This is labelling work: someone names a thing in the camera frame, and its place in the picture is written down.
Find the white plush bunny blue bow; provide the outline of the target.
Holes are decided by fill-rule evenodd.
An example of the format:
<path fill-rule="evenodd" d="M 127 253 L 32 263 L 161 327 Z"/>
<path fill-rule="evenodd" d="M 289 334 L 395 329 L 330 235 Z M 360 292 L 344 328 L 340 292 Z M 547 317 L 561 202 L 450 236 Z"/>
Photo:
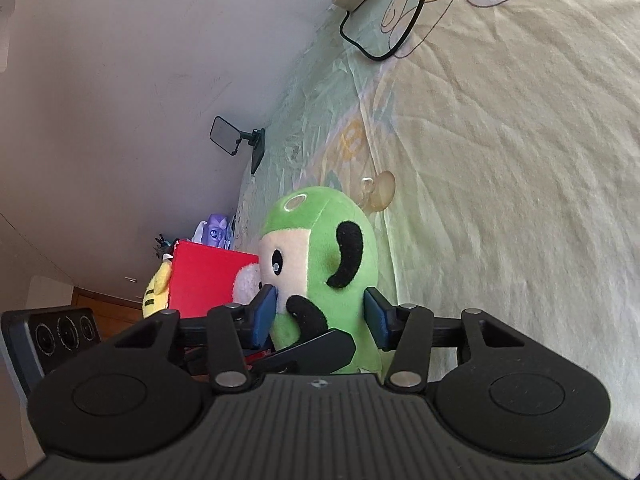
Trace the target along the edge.
<path fill-rule="evenodd" d="M 260 291 L 261 284 L 259 264 L 243 266 L 235 275 L 232 301 L 236 304 L 249 304 Z"/>

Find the yellow tiger plush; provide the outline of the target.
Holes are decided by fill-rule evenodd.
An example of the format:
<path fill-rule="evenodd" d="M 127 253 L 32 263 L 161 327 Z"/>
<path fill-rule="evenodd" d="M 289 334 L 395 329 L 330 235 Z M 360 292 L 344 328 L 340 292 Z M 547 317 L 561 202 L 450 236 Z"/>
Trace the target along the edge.
<path fill-rule="evenodd" d="M 172 269 L 171 255 L 163 255 L 162 263 L 157 269 L 142 299 L 142 315 L 148 318 L 157 311 L 168 308 L 169 301 L 169 282 Z"/>

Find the green plush doll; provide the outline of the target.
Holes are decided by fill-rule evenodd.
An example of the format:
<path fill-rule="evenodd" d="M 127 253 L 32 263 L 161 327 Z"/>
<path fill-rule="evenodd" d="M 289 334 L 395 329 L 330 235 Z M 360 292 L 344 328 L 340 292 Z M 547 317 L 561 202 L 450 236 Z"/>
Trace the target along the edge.
<path fill-rule="evenodd" d="M 363 293 L 378 284 L 378 243 L 362 209 L 334 188 L 302 188 L 275 203 L 258 242 L 260 282 L 277 291 L 271 325 L 283 350 L 332 328 L 352 336 L 340 371 L 382 372 L 381 351 L 364 318 Z"/>

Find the red cardboard box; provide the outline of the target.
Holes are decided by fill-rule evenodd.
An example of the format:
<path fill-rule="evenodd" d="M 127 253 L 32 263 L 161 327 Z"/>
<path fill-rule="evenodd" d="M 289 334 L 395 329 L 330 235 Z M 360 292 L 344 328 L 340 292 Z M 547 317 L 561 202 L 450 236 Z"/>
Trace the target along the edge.
<path fill-rule="evenodd" d="M 213 307 L 235 304 L 232 287 L 243 266 L 258 263 L 258 257 L 246 252 L 208 247 L 183 240 L 172 255 L 168 308 L 185 318 L 200 318 Z M 246 358 L 254 362 L 270 352 L 271 344 Z"/>

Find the purple tissue pack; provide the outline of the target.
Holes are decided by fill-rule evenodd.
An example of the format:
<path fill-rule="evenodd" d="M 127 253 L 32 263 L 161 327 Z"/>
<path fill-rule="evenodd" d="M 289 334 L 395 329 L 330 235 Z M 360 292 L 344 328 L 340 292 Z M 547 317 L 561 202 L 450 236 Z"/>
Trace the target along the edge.
<path fill-rule="evenodd" d="M 193 243 L 208 247 L 231 249 L 233 242 L 232 222 L 224 214 L 211 214 L 207 220 L 198 224 L 191 240 Z"/>

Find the clear suction cup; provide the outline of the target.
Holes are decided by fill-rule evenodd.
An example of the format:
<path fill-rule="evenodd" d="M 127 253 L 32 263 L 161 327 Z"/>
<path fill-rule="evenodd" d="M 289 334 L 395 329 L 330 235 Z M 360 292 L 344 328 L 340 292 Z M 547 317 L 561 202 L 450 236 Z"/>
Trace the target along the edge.
<path fill-rule="evenodd" d="M 374 214 L 385 210 L 393 201 L 396 192 L 396 179 L 392 172 L 385 170 L 374 177 L 361 180 L 362 199 L 359 207 L 365 214 Z"/>

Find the phone stand with mirror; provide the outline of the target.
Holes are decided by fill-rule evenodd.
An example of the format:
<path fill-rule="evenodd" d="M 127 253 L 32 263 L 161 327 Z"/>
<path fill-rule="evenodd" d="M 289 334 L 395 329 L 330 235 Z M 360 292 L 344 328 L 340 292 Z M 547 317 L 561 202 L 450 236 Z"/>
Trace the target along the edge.
<path fill-rule="evenodd" d="M 239 153 L 240 146 L 245 142 L 252 148 L 252 160 L 250 161 L 250 174 L 256 171 L 262 162 L 266 147 L 266 129 L 254 129 L 242 131 L 230 124 L 221 116 L 216 116 L 209 130 L 209 140 L 214 142 L 230 156 Z"/>

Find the cartoon print bed sheet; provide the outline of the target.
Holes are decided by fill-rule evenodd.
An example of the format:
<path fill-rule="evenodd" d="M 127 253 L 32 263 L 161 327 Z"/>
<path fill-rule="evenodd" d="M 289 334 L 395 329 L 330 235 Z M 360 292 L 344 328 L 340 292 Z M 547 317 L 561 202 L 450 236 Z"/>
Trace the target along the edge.
<path fill-rule="evenodd" d="M 599 454 L 639 470 L 639 0 L 368 0 L 333 9 L 243 180 L 235 244 L 311 185 L 368 214 L 378 286 L 480 308 L 595 374 Z"/>

